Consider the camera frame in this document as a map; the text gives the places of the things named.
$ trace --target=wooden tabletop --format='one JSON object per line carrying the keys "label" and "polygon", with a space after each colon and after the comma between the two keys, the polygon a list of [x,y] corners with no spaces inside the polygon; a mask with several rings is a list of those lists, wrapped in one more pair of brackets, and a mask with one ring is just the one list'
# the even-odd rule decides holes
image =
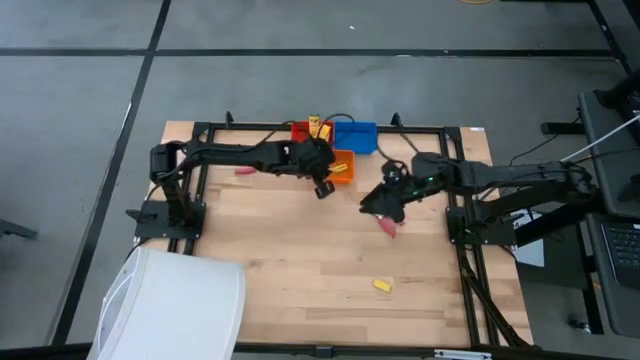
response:
{"label": "wooden tabletop", "polygon": [[[162,142],[187,141],[192,128],[193,122],[169,121]],[[466,158],[490,164],[484,130],[461,132]],[[254,144],[266,134],[217,130],[214,141]],[[440,152],[436,135],[409,137],[422,151]],[[289,133],[278,132],[271,140],[288,138]],[[399,135],[380,134],[379,143],[389,156],[410,163],[414,152]],[[407,205],[395,239],[381,231],[373,216],[358,212],[359,201],[381,181],[383,163],[377,152],[357,156],[355,181],[336,185],[336,192],[323,200],[316,198],[310,180],[236,176],[233,167],[210,166],[206,220],[194,255],[244,265],[247,297],[239,342],[470,345],[460,273],[444,217],[446,194]],[[167,240],[147,246],[166,249]],[[483,251],[493,300],[531,342],[513,259],[497,247],[484,246]],[[375,289],[374,279],[392,283],[392,292]],[[486,342],[477,299],[475,308]]]}

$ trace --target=orange bin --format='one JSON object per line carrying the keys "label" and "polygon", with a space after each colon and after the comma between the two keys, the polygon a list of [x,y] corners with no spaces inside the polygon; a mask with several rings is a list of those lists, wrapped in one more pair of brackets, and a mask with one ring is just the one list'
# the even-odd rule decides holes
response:
{"label": "orange bin", "polygon": [[351,150],[333,150],[336,161],[331,166],[347,164],[347,170],[329,175],[334,184],[351,184],[356,174],[356,154]]}

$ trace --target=gray floor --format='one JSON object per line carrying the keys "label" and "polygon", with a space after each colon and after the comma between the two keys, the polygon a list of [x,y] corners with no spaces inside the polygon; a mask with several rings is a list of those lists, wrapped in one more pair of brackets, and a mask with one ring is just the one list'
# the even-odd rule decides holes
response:
{"label": "gray floor", "polygon": [[[0,47],[145,48],[160,0],[0,2]],[[632,65],[640,36],[620,4],[600,2]],[[606,48],[584,4],[472,6],[455,0],[174,0],[161,48]],[[36,241],[0,241],[0,348],[46,342],[140,69],[141,58],[0,57],[0,218]],[[133,233],[125,214],[147,188],[147,156],[166,120],[279,122],[345,111],[387,123],[484,127],[494,163],[571,121],[581,90],[607,87],[610,60],[383,57],[156,58],[69,337],[90,341],[103,294]],[[584,145],[563,137],[528,161]],[[630,358],[640,341],[565,326],[580,294],[523,282],[546,349]],[[239,355],[254,359],[269,356]]]}

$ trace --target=yellow object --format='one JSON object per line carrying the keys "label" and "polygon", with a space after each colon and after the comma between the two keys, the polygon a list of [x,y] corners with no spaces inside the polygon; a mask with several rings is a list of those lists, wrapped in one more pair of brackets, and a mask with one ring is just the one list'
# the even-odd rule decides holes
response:
{"label": "yellow object", "polygon": [[379,279],[374,279],[373,280],[373,287],[375,287],[378,290],[382,290],[384,292],[386,292],[387,294],[391,293],[391,284],[379,280]]}
{"label": "yellow object", "polygon": [[338,165],[329,166],[329,171],[336,172],[336,173],[347,171],[347,169],[349,169],[349,166],[347,166],[347,164],[338,164]]}
{"label": "yellow object", "polygon": [[330,134],[331,134],[331,126],[322,125],[322,127],[320,128],[320,133],[318,134],[318,137],[326,142],[329,142]]}
{"label": "yellow object", "polygon": [[310,115],[309,116],[309,135],[312,138],[318,137],[318,131],[320,131],[320,116],[318,115]]}

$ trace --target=blue bin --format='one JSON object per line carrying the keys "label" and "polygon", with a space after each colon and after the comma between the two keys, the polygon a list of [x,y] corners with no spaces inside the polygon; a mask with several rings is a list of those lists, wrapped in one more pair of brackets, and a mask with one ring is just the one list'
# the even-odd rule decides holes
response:
{"label": "blue bin", "polygon": [[374,122],[337,121],[334,148],[351,150],[359,155],[376,151],[378,126]]}

